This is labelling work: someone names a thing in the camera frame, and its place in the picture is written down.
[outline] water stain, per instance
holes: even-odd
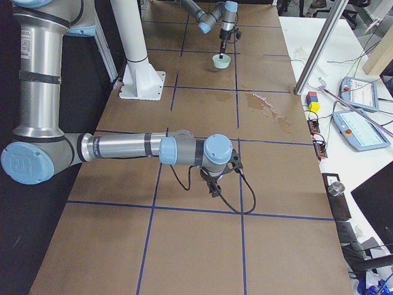
[[[262,115],[265,117],[269,117],[268,113],[270,112],[274,121],[277,122],[283,130],[288,132],[287,128],[292,125],[291,122],[287,120],[284,115],[281,115],[266,98],[253,94],[247,99],[247,102],[249,108],[262,110]]]

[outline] metal cylinder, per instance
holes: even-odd
[[[14,134],[30,138],[63,136],[59,123],[60,85],[20,81],[20,125]]]
[[[106,136],[86,134],[82,155],[86,161],[105,158],[158,156],[160,142],[166,133],[138,133]]]
[[[45,75],[57,81],[61,71],[62,38],[68,28],[49,20],[22,13],[14,14],[21,26],[21,73]],[[58,127],[60,83],[21,81],[20,125],[18,136],[56,138],[64,133]]]
[[[187,10],[193,18],[198,22],[202,15],[205,14],[203,9],[192,0],[179,0],[180,5]]]
[[[334,2],[334,6],[332,7],[328,18],[326,19],[324,26],[319,33],[317,41],[313,47],[313,50],[310,53],[309,58],[307,59],[307,63],[305,68],[303,69],[302,74],[295,86],[294,92],[296,95],[301,95],[303,93],[304,88],[314,71],[315,66],[318,63],[319,57],[321,57],[322,51],[329,40],[330,35],[333,33],[334,28],[338,20],[343,13],[345,6],[347,5],[348,0],[336,0]]]

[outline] black floor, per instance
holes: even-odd
[[[20,27],[11,2],[0,2],[0,150],[12,141],[18,125]],[[108,1],[96,9],[121,66],[124,54]],[[63,39],[60,128],[66,133],[94,132],[111,83],[92,37]],[[79,166],[45,183],[26,186],[12,181],[0,168],[0,294],[28,294],[45,256],[53,231],[71,191]]]

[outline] small cup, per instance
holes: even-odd
[[[224,54],[222,58],[220,58],[219,54],[216,54],[212,59],[213,64],[217,69],[226,69],[231,62],[231,57],[226,54]]]

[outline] blue joint cap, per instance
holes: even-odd
[[[174,137],[164,137],[161,139],[159,157],[162,164],[176,164],[177,143]]]
[[[198,27],[203,32],[203,34],[207,34],[211,31],[211,28],[207,23],[200,22]]]
[[[238,11],[238,3],[233,1],[225,2],[225,9],[229,12],[237,12]]]
[[[38,8],[51,3],[53,0],[12,0],[17,6],[25,8]]]
[[[222,134],[209,136],[203,145],[203,151],[206,157],[217,165],[223,165],[229,162],[232,149],[231,141]]]
[[[30,143],[10,143],[1,153],[1,165],[11,178],[23,184],[37,184],[55,174],[50,157]]]
[[[96,25],[86,26],[84,28],[71,28],[66,34],[73,37],[93,37],[96,34]]]

